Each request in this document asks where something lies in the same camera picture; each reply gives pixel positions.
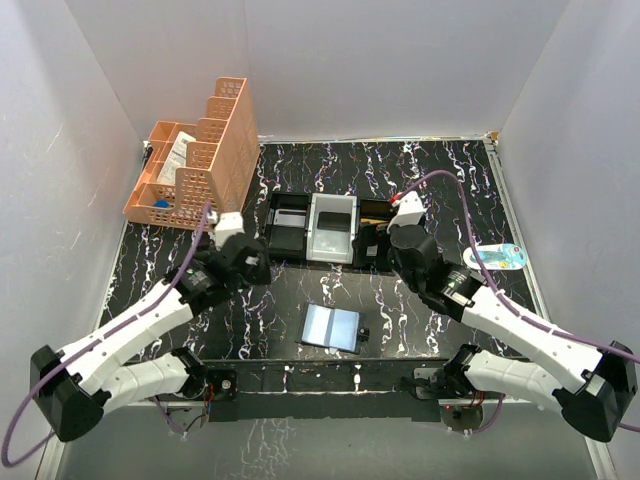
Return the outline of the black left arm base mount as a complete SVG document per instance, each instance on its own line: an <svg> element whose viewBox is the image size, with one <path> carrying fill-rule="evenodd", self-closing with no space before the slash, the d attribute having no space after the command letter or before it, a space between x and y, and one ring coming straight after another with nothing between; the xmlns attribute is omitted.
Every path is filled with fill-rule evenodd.
<svg viewBox="0 0 640 480"><path fill-rule="evenodd" d="M204 400L207 403L231 402L237 397L238 374L229 368L209 368L205 375Z"/></svg>

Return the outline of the black leather card holder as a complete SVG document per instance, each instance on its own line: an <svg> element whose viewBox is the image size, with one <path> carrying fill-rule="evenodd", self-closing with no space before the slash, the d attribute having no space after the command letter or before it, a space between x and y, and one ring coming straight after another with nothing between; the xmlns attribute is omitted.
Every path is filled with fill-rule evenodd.
<svg viewBox="0 0 640 480"><path fill-rule="evenodd" d="M370 329L359 312L307 303L296 342L358 355L370 338Z"/></svg>

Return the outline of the dark card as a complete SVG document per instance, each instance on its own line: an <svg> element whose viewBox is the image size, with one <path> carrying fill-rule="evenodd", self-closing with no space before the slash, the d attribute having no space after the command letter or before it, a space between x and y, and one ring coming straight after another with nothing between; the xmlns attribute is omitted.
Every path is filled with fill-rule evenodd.
<svg viewBox="0 0 640 480"><path fill-rule="evenodd" d="M316 223L318 230L349 232L351 215L345 212L321 211Z"/></svg>

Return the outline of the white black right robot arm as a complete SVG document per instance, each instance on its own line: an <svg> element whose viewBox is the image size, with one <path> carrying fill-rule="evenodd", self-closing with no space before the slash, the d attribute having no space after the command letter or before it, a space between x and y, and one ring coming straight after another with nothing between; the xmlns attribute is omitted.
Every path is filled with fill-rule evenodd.
<svg viewBox="0 0 640 480"><path fill-rule="evenodd" d="M366 225L352 242L354 263L396 272L430 310L487 333L518 360L464 344L440 369L402 380L414 396L496 392L558 413L582 435L612 440L638 391L632 353L623 344L585 345L495 293L481 275L445 259L420 225Z"/></svg>

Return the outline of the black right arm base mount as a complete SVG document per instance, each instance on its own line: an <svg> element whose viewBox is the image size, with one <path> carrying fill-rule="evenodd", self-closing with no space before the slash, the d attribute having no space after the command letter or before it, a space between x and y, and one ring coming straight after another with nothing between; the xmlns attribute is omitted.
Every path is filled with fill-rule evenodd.
<svg viewBox="0 0 640 480"><path fill-rule="evenodd" d="M437 400L447 408L475 408L489 400L506 399L505 394L474 387L467 370L468 367L415 368L396 381L393 391L407 393L417 400Z"/></svg>

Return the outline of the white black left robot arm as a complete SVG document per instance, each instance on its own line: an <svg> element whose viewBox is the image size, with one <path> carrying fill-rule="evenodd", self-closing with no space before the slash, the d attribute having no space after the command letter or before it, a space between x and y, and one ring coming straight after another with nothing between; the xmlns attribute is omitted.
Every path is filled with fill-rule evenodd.
<svg viewBox="0 0 640 480"><path fill-rule="evenodd" d="M74 441L114 410L163 394L198 396L205 368L186 347L153 360L134 356L164 334L227 302L238 291L271 281L262 238L244 233L221 248L196 251L143 297L98 330L60 350L45 345L30 359L30 386L55 436Z"/></svg>

